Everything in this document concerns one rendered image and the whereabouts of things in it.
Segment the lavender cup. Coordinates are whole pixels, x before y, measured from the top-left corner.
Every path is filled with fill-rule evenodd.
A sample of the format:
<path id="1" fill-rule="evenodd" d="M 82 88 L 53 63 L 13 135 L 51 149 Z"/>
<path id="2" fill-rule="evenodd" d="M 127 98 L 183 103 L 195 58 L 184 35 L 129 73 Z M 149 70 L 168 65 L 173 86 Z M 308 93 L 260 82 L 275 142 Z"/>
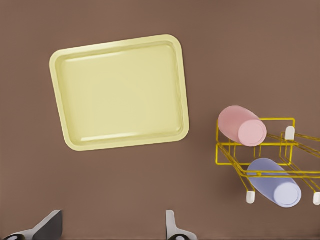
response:
<path id="1" fill-rule="evenodd" d="M 250 182 L 258 192 L 282 208 L 296 206 L 302 197 L 298 184 L 284 169 L 268 158 L 254 160 L 247 168 Z"/>

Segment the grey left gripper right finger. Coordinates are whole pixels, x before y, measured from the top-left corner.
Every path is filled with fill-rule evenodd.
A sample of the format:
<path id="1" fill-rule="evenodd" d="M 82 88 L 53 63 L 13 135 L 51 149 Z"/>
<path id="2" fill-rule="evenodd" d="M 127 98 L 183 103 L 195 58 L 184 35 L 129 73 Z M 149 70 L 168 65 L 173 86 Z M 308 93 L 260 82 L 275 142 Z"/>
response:
<path id="1" fill-rule="evenodd" d="M 197 236 L 194 233 L 177 227 L 173 210 L 166 210 L 165 214 L 166 240 L 197 240 Z"/>

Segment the pale yellow tray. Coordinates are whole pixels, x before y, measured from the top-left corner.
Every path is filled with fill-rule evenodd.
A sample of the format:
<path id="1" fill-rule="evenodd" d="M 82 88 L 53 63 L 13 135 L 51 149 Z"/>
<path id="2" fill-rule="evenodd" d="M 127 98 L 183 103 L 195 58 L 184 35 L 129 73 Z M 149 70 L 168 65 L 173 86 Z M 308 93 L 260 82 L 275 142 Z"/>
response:
<path id="1" fill-rule="evenodd" d="M 61 49 L 49 69 L 74 151 L 170 143 L 189 132 L 183 51 L 170 34 Z"/>

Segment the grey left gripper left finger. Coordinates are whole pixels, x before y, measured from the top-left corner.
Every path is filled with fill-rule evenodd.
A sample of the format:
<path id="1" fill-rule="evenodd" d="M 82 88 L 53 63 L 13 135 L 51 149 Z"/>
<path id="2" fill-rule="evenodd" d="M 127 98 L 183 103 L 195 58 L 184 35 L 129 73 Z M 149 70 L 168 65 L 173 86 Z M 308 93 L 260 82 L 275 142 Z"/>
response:
<path id="1" fill-rule="evenodd" d="M 3 240 L 60 240 L 63 234 L 63 211 L 54 210 L 32 229 L 13 233 Z"/>

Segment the pink cup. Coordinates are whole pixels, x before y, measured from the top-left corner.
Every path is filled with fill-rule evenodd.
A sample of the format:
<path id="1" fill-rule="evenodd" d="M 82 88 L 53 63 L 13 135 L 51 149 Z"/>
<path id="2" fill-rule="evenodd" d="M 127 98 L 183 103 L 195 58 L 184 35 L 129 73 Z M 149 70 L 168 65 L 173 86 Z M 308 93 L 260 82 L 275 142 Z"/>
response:
<path id="1" fill-rule="evenodd" d="M 232 105 L 218 116 L 218 127 L 230 140 L 247 147 L 260 145 L 267 137 L 266 125 L 250 110 Z"/>

